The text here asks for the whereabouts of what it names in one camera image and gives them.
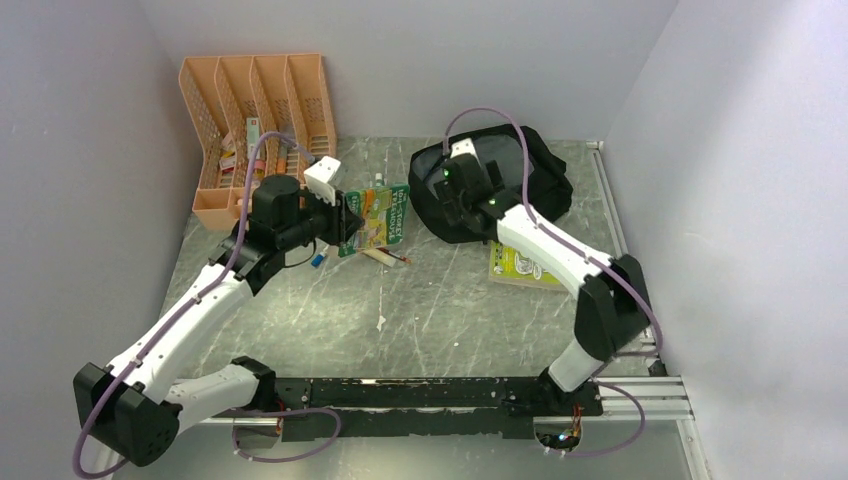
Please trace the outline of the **black student backpack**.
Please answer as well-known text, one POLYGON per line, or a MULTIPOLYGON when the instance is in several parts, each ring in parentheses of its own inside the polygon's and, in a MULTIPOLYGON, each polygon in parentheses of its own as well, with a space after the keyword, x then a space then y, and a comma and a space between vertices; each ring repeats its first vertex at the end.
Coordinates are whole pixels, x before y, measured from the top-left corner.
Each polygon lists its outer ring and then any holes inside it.
MULTIPOLYGON (((526 125, 521 127, 529 149, 531 163, 528 176, 528 200, 548 221, 556 221, 571 206, 573 186, 566 177, 566 163, 554 155, 538 132, 526 125)), ((468 131, 449 138, 451 144, 469 138, 480 160, 494 161, 504 186, 521 193, 523 183, 523 154, 520 140, 510 124, 468 131)), ((434 184, 443 179, 442 144, 436 143, 415 152, 409 165, 409 200, 423 224, 435 236, 449 244, 482 241, 484 235, 466 226, 451 226, 437 199, 434 184)))

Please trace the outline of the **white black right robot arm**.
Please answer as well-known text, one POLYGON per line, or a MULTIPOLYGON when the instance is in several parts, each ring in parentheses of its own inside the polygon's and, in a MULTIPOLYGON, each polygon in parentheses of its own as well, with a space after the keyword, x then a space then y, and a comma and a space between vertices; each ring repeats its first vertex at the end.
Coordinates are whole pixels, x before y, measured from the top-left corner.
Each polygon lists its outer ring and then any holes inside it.
POLYGON ((532 206, 530 176, 523 162, 521 186, 503 185, 496 162, 474 153, 446 159, 436 197, 450 226, 509 246, 552 274, 576 299, 574 338, 526 390, 517 396, 526 408, 565 413, 578 390, 651 325, 652 314, 638 262, 613 258, 566 235, 532 206))

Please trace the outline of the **tall white pink box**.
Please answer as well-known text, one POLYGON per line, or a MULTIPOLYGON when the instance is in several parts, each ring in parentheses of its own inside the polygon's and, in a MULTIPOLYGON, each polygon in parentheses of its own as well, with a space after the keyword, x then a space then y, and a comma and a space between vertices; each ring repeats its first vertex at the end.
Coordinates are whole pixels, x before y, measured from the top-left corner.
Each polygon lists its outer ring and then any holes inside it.
POLYGON ((257 149, 257 143, 261 136, 261 124, 258 117, 246 118, 246 145, 247 153, 255 154, 256 159, 262 158, 261 150, 257 149))

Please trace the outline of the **green treehouse book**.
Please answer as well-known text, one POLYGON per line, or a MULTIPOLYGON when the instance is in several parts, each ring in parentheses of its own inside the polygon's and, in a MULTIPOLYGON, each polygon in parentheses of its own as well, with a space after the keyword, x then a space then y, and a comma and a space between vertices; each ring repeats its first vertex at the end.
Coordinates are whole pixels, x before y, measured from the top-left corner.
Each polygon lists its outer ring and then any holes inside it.
POLYGON ((347 192, 347 204, 363 220, 363 225, 338 247, 338 255, 347 257, 364 250, 400 243, 404 238, 409 194, 408 184, 347 192))

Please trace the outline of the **aluminium side rail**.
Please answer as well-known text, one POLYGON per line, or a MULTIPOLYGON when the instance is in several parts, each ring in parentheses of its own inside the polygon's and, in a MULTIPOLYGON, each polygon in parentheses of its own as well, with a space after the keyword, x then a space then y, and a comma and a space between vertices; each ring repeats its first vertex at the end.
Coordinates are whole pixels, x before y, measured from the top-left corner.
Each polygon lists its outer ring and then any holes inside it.
MULTIPOLYGON (((605 208, 605 218, 613 236, 615 254, 621 256, 629 252, 618 208, 613 196, 611 184, 603 162, 603 142, 600 140, 586 141, 586 148, 594 169, 597 185, 601 190, 602 203, 605 208)), ((650 326, 639 336, 640 358, 644 360, 648 375, 651 377, 667 377, 668 370, 662 359, 661 350, 664 345, 664 334, 654 313, 648 316, 650 326)))

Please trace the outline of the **peach plastic desk organizer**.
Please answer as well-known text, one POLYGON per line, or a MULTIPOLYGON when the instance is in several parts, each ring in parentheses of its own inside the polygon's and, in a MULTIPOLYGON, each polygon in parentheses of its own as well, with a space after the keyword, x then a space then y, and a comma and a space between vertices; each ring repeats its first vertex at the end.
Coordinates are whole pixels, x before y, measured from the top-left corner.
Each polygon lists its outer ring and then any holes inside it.
POLYGON ((202 148, 192 212, 211 231, 227 231, 244 197, 246 118, 261 134, 279 131, 317 157, 337 154, 324 58, 319 53, 191 56, 178 83, 202 148))

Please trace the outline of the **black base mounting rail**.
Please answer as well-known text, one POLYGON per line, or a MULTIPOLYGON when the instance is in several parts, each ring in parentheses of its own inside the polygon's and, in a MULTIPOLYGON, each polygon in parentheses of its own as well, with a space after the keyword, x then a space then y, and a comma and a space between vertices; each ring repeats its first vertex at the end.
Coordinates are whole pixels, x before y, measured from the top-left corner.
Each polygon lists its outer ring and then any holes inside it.
POLYGON ((285 442, 340 437, 494 434, 533 439, 544 418, 565 422, 603 413, 596 385, 562 393, 539 377, 408 379, 279 377, 285 442))

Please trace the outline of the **orange marker in organizer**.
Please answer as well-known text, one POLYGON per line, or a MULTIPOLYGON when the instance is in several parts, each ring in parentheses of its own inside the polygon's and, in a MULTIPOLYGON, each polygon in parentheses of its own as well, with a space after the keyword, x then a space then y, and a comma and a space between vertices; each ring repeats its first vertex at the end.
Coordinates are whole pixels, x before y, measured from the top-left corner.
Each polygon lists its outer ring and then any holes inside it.
POLYGON ((283 144, 278 146, 276 158, 276 173, 286 174, 288 170, 288 153, 289 150, 283 144))

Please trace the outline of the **lime green comic book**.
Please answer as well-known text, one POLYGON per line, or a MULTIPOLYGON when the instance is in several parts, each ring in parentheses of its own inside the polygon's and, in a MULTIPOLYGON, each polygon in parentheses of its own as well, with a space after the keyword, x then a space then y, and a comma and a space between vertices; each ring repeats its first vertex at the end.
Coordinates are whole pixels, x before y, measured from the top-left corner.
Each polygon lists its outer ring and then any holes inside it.
POLYGON ((537 289, 566 291, 552 274, 537 262, 498 242, 489 243, 488 278, 490 281, 537 289))

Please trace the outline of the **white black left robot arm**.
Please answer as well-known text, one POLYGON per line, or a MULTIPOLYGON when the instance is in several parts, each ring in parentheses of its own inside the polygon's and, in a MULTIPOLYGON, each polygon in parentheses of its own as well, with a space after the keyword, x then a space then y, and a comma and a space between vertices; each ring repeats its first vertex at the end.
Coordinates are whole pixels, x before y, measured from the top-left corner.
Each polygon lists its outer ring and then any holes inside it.
POLYGON ((266 177, 252 193, 251 212, 179 302, 106 366, 88 363, 79 370, 73 380, 81 423, 76 455, 94 438, 123 462, 146 466, 179 434, 226 410, 279 412, 274 371, 246 356, 198 379, 176 379, 199 344, 287 268, 289 251, 316 240, 339 245, 361 226, 336 188, 336 168, 326 157, 303 180, 266 177))

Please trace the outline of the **white blue marker pen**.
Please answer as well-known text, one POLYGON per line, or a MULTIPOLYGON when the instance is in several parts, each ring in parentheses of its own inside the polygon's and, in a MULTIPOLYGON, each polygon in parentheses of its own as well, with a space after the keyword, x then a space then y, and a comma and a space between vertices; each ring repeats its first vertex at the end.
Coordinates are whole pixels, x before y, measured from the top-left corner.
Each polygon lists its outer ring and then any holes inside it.
POLYGON ((311 260, 310 265, 313 268, 319 268, 324 261, 326 260, 329 253, 329 246, 325 246, 320 252, 318 252, 311 260))

